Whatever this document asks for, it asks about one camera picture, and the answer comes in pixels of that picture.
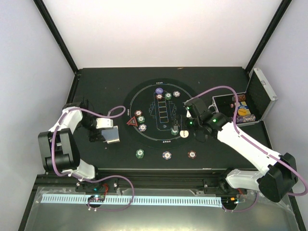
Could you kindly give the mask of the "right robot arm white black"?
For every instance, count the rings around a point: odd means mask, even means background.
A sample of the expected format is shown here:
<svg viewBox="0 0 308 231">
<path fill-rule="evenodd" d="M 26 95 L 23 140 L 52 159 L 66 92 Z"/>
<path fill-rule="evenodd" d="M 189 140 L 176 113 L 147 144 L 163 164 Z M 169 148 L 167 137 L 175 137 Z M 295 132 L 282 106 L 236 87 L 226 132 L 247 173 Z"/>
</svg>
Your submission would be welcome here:
<svg viewBox="0 0 308 231">
<path fill-rule="evenodd" d="M 279 202 L 298 182 L 295 158 L 280 154 L 239 129 L 231 118 L 223 113 L 214 113 L 203 100 L 194 98 L 184 104 L 186 115 L 176 114 L 173 127 L 188 133 L 201 131 L 224 143 L 248 160 L 255 171 L 233 169 L 219 181 L 219 189 L 229 194 L 236 188 L 261 192 L 272 202 Z"/>
</svg>

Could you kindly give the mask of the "orange yellow card box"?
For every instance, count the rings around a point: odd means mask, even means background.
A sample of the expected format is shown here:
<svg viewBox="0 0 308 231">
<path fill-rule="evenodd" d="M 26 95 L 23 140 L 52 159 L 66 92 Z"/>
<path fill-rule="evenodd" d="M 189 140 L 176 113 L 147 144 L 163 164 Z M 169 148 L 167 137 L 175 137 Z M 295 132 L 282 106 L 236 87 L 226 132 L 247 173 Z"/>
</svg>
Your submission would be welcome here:
<svg viewBox="0 0 308 231">
<path fill-rule="evenodd" d="M 239 108 L 237 114 L 238 116 L 248 116 L 251 115 L 251 112 L 248 108 Z"/>
</svg>

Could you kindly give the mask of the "blue card box in case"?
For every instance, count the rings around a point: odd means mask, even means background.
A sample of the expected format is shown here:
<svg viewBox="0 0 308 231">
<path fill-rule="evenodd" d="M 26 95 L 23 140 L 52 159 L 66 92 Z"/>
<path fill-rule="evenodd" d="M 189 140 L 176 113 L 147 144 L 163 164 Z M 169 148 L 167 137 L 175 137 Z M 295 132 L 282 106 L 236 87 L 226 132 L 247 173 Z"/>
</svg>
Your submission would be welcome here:
<svg viewBox="0 0 308 231">
<path fill-rule="evenodd" d="M 247 107 L 247 104 L 245 101 L 239 102 L 238 107 Z"/>
</svg>

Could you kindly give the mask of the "purple chip row in case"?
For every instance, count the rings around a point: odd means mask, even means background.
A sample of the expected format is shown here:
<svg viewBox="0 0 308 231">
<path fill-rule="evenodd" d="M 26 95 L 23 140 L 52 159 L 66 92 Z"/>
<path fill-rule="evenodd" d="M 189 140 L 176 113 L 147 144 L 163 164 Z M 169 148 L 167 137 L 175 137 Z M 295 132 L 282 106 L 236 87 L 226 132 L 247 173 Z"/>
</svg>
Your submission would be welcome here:
<svg viewBox="0 0 308 231">
<path fill-rule="evenodd" d="M 254 114 L 245 115 L 245 116 L 239 115 L 239 116 L 236 117 L 236 124 L 254 122 L 255 120 L 256 120 L 256 116 Z"/>
</svg>

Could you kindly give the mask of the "red triangular marker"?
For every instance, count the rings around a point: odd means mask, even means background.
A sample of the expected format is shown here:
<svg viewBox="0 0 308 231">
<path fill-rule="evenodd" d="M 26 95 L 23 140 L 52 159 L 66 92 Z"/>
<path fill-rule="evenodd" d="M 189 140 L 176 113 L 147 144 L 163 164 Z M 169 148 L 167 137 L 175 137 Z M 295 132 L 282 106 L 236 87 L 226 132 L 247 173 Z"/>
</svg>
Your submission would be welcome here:
<svg viewBox="0 0 308 231">
<path fill-rule="evenodd" d="M 136 117 L 134 116 L 126 124 L 129 125 L 129 126 L 136 126 L 137 127 L 138 121 L 137 121 Z"/>
</svg>

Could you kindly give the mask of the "green poker chip stack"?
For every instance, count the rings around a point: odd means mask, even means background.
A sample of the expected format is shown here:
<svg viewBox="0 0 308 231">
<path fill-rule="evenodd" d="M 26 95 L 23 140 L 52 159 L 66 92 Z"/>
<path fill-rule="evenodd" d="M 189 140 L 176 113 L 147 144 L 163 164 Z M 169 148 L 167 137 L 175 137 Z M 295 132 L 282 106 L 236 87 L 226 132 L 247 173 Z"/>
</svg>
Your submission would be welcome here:
<svg viewBox="0 0 308 231">
<path fill-rule="evenodd" d="M 138 158 L 138 159 L 141 159 L 141 158 L 143 158 L 144 157 L 144 150 L 143 149 L 138 149 L 137 151 L 136 151 L 136 157 Z"/>
</svg>

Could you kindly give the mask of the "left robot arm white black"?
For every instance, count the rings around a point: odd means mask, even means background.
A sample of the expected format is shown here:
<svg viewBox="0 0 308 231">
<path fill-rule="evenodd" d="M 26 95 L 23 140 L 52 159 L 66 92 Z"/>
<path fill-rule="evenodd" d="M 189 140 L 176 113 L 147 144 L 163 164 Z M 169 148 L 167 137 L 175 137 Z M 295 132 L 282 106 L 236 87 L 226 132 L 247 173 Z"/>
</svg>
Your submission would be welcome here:
<svg viewBox="0 0 308 231">
<path fill-rule="evenodd" d="M 38 135 L 38 143 L 46 172 L 54 172 L 56 168 L 60 175 L 74 175 L 79 180 L 87 179 L 86 186 L 92 192 L 98 192 L 103 188 L 103 179 L 96 176 L 95 166 L 81 159 L 73 137 L 77 128 L 84 127 L 89 131 L 90 142 L 105 141 L 101 130 L 96 128 L 98 117 L 80 110 L 69 111 L 73 108 L 88 110 L 89 105 L 90 102 L 82 96 L 65 104 L 56 124 L 50 130 Z"/>
</svg>

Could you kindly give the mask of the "blue playing card deck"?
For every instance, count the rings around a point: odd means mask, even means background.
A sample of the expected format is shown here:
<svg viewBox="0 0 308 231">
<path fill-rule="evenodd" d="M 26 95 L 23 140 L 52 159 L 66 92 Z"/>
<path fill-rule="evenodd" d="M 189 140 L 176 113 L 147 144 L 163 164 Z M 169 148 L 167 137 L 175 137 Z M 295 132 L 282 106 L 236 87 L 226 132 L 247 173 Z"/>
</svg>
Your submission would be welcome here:
<svg viewBox="0 0 308 231">
<path fill-rule="evenodd" d="M 118 126 L 113 126 L 113 128 L 110 129 L 103 129 L 101 134 L 107 144 L 120 142 Z"/>
</svg>

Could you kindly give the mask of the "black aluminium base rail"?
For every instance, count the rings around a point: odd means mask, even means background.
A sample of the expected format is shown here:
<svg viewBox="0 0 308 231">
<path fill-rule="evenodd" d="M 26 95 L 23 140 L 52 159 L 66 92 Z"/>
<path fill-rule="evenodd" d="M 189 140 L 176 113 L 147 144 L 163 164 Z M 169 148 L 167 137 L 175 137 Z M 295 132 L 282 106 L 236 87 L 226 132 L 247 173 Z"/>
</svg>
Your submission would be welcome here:
<svg viewBox="0 0 308 231">
<path fill-rule="evenodd" d="M 80 182 L 78 192 L 102 193 L 105 188 L 109 193 L 130 189 L 171 189 L 192 190 L 206 194 L 231 195 L 247 194 L 247 189 L 233 189 L 224 181 L 225 170 L 99 170 L 96 180 L 107 176 L 111 178 L 98 183 Z"/>
</svg>

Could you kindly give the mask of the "brown poker chip stack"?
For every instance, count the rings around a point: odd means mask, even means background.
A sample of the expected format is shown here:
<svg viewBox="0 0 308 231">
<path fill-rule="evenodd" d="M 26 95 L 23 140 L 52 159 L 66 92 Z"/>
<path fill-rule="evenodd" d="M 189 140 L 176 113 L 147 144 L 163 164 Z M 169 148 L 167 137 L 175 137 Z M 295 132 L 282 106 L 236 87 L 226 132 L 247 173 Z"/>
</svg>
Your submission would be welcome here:
<svg viewBox="0 0 308 231">
<path fill-rule="evenodd" d="M 196 158 L 196 152 L 195 151 L 189 151 L 188 157 L 191 158 L 191 159 L 195 159 Z"/>
</svg>

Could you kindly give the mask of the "red white chip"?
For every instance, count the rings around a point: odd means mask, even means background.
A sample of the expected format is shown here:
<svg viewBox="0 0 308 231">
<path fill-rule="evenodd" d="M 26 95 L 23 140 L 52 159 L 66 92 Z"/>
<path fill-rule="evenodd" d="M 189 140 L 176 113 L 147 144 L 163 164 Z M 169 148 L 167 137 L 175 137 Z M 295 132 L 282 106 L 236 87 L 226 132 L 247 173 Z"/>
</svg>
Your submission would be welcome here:
<svg viewBox="0 0 308 231">
<path fill-rule="evenodd" d="M 141 110 L 135 111 L 135 116 L 141 116 L 141 115 L 142 115 L 142 111 Z"/>
<path fill-rule="evenodd" d="M 161 99 L 163 98 L 163 96 L 162 96 L 161 94 L 157 94 L 157 95 L 156 95 L 156 98 L 157 98 L 158 100 L 161 100 Z"/>
</svg>

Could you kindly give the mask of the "green chip mat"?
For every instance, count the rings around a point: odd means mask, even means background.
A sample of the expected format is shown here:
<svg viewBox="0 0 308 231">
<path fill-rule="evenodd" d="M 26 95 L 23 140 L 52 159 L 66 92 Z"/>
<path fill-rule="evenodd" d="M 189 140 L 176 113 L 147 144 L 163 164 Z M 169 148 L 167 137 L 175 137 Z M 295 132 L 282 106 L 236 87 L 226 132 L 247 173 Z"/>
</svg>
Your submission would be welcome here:
<svg viewBox="0 0 308 231">
<path fill-rule="evenodd" d="M 172 135 L 177 135 L 178 132 L 179 132 L 178 130 L 174 130 L 173 128 L 171 129 L 171 134 L 172 134 Z"/>
</svg>

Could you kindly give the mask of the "red white chip top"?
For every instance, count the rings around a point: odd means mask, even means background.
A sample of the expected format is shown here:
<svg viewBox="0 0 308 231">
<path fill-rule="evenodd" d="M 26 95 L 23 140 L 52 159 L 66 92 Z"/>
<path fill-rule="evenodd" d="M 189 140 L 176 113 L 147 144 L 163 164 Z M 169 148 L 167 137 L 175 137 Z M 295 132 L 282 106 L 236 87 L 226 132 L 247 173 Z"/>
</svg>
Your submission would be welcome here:
<svg viewBox="0 0 308 231">
<path fill-rule="evenodd" d="M 157 94 L 157 95 L 156 95 L 156 98 L 157 98 L 158 100 L 161 100 L 161 99 L 163 98 L 163 96 L 162 96 L 161 94 Z"/>
</svg>

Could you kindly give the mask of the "round black poker mat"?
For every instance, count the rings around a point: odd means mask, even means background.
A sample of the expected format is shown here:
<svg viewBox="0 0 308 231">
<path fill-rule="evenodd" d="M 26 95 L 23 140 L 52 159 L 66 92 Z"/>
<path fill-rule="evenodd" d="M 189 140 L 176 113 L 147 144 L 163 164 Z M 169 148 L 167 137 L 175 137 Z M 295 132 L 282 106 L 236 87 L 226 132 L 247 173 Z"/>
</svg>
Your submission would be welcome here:
<svg viewBox="0 0 308 231">
<path fill-rule="evenodd" d="M 161 100 L 156 98 L 156 88 L 164 90 Z M 179 91 L 180 96 L 174 97 L 173 92 Z M 171 93 L 172 98 L 166 100 L 165 94 Z M 175 115 L 186 116 L 183 103 L 196 95 L 187 84 L 174 79 L 151 79 L 140 83 L 126 96 L 124 106 L 128 114 L 122 117 L 122 133 L 131 144 L 144 145 L 156 149 L 172 149 L 190 143 L 194 136 L 187 138 L 180 134 L 172 135 L 173 119 Z M 146 131 L 140 132 L 138 126 L 129 126 L 126 123 L 135 116 L 135 111 L 141 110 L 145 117 Z"/>
</svg>

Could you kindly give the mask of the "brown chip row in case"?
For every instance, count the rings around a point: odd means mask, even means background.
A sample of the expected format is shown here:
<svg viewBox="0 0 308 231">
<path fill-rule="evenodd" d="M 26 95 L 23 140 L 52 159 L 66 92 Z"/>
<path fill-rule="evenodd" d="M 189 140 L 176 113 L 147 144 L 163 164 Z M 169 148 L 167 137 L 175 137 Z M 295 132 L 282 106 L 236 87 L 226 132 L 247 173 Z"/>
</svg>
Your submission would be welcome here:
<svg viewBox="0 0 308 231">
<path fill-rule="evenodd" d="M 233 96 L 232 100 L 235 102 L 236 100 L 238 100 L 239 102 L 245 101 L 246 100 L 246 95 L 245 94 L 240 94 L 237 96 Z"/>
</svg>

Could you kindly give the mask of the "white dealer button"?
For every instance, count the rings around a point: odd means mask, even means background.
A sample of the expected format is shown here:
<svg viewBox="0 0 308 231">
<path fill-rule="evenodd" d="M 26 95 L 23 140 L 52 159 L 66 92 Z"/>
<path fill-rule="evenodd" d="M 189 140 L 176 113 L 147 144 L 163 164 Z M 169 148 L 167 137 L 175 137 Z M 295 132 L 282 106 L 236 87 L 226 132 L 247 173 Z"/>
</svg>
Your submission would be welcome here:
<svg viewBox="0 0 308 231">
<path fill-rule="evenodd" d="M 181 130 L 181 131 L 180 131 L 180 136 L 181 136 L 182 138 L 187 138 L 187 137 L 189 136 L 189 131 L 187 131 L 187 130 Z"/>
</svg>

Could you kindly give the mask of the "purple round button chip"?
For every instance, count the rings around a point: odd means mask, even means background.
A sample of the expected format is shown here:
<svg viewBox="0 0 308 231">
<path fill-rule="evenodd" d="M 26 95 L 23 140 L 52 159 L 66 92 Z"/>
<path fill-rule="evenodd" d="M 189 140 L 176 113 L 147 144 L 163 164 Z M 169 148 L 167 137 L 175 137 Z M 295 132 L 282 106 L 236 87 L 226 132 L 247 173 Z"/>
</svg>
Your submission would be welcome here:
<svg viewBox="0 0 308 231">
<path fill-rule="evenodd" d="M 163 94 L 164 90 L 162 88 L 155 89 L 156 94 Z"/>
</svg>

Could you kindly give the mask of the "white perforated strip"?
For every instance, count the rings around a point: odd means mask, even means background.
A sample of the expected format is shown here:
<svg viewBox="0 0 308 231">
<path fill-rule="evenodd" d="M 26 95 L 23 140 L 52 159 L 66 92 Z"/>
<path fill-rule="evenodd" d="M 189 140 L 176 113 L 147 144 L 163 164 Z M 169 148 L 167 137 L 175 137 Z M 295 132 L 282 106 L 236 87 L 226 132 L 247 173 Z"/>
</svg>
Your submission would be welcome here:
<svg viewBox="0 0 308 231">
<path fill-rule="evenodd" d="M 220 197 L 194 196 L 119 196 L 81 194 L 43 194 L 42 204 L 82 204 L 82 205 L 156 205 L 156 206 L 202 206 L 222 207 Z"/>
</svg>

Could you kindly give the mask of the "aluminium poker case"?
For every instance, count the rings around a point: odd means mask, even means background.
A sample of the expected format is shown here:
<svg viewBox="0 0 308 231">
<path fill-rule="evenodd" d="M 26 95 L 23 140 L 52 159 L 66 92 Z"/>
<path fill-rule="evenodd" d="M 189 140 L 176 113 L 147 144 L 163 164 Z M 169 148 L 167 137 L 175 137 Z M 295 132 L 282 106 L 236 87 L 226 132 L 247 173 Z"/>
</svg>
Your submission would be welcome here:
<svg viewBox="0 0 308 231">
<path fill-rule="evenodd" d="M 237 93 L 237 95 L 240 94 L 246 95 L 246 108 L 250 110 L 251 114 L 256 116 L 256 120 L 254 122 L 236 124 L 239 127 L 256 124 L 263 121 L 278 100 L 276 93 L 263 74 L 262 70 L 259 68 L 253 69 L 246 90 L 244 92 Z M 232 100 L 233 96 L 235 95 L 231 93 L 212 97 L 212 105 L 214 106 L 216 112 L 223 113 L 230 119 L 233 119 L 235 107 L 238 107 L 239 103 L 238 100 L 235 102 Z"/>
</svg>

